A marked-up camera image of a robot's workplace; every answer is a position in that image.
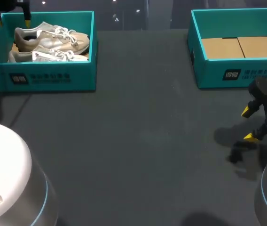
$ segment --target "shoe box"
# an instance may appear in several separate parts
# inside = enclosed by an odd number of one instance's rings
[[[187,42],[199,88],[267,78],[267,8],[192,10]]]
[[[43,21],[90,37],[87,62],[8,63],[15,28],[25,27],[23,13],[3,13],[0,26],[0,92],[94,91],[97,70],[97,32],[94,12],[31,13],[31,27]]]

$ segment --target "beige sneaker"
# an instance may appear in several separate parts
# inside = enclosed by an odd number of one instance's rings
[[[88,35],[75,30],[42,22],[32,29],[15,29],[15,43],[20,52],[33,51],[38,45],[47,49],[58,49],[66,52],[71,50],[74,54],[84,53],[90,46]]]
[[[75,55],[71,50],[62,52],[57,49],[47,49],[38,45],[33,51],[19,53],[10,51],[8,55],[9,63],[21,62],[50,62],[50,61],[88,61],[86,56]]]

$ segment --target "shoelace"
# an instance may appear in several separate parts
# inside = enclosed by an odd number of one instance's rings
[[[74,58],[74,55],[75,55],[74,52],[71,50],[62,52],[58,49],[51,49],[49,53],[57,57],[59,61],[70,61]]]
[[[73,35],[71,35],[72,32],[76,32],[75,30],[68,30],[65,27],[60,27],[58,26],[54,32],[49,32],[49,31],[44,31],[43,32],[47,32],[49,34],[52,34],[52,37],[62,37],[63,39],[69,38],[71,45],[77,45],[77,38],[74,37]]]

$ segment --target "black table surface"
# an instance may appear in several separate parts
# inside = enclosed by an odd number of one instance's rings
[[[4,96],[0,123],[28,144],[60,200],[62,226],[257,226],[261,125],[246,89],[199,90],[187,30],[98,32],[95,93]]]

